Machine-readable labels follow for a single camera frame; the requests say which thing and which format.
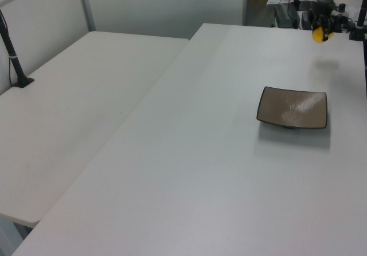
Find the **black cable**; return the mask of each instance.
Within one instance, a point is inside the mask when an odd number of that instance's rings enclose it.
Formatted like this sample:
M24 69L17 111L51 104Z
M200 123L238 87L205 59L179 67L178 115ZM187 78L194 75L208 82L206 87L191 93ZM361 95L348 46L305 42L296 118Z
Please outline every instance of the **black cable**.
M10 86L12 87L13 84L11 83L11 77L10 77L10 57L9 57L9 83L10 83Z
M7 23L6 23L6 21L5 21L5 18L4 18L4 15L2 14L2 12L1 12L1 9L0 9L0 17L1 17L1 20L4 22L4 24L5 24L5 28L6 28L6 30L8 30L7 29Z
M289 4L291 3L291 0L288 0L288 6L287 6L287 13L288 13L288 16L291 18L291 20L293 20L291 14L289 13Z
M4 15L3 15L3 14L2 14L2 12L1 12L1 9L0 9L0 17L1 17L1 20L2 20L2 21L4 22L4 24L5 24L6 31L8 31L8 32L9 32L9 30L8 30L8 28L7 28L6 20L5 20L5 18L4 18ZM11 72L11 60L10 60L10 57L9 57L9 83L10 83L10 86L12 87L12 86L13 86L13 84L12 84L12 82L11 82L10 72Z

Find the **square plate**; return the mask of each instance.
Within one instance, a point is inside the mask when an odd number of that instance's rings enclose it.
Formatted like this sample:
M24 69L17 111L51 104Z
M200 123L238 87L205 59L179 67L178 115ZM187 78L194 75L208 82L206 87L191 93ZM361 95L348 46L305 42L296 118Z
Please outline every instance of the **square plate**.
M292 129L324 129L327 125L326 93L265 87L256 118Z

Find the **white panel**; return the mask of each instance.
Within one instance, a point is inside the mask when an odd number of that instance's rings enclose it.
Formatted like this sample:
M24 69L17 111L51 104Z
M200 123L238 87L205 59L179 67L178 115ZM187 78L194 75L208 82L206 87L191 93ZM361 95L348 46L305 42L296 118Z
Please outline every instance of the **white panel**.
M98 31L191 38L204 22L243 22L244 0L88 1Z
M26 75L88 32L81 0L15 0L1 10ZM10 87L7 66L0 40L0 94Z

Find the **table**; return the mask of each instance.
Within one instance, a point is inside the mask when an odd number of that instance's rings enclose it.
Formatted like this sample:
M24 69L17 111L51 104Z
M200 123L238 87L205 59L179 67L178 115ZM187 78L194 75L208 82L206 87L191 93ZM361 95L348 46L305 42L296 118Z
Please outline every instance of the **table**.
M33 227L187 44L91 32L0 96L0 217Z
M260 123L264 86L328 127ZM204 24L14 256L364 255L366 103L347 35Z

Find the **equipment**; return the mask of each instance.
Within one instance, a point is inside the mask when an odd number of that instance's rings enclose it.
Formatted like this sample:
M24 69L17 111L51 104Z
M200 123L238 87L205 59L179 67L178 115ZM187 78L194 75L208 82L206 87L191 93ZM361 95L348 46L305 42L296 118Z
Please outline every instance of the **equipment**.
M9 54L9 59L11 60L11 62L13 63L13 67L15 69L15 72L17 73L18 76L18 81L13 85L14 87L18 87L18 88L24 88L26 86L28 86L30 83L32 83L34 81L34 79L32 78L27 78L24 75L23 69L21 67L21 64L18 60L18 56L15 52L15 49L13 47L13 43L11 42L11 39L9 37L9 31L7 29L7 24L5 21L5 18L0 10L0 35L4 41L6 50Z
M310 1L311 8L308 11L308 17L313 29L313 38L316 42L325 42L332 38L334 32L341 32L341 22L343 16L331 15L333 10L338 11L333 0L300 0ZM367 28L364 27L365 16L367 12L367 0L363 0L360 16L357 25L353 22L346 22L346 28L350 31L349 38L356 41L365 41Z

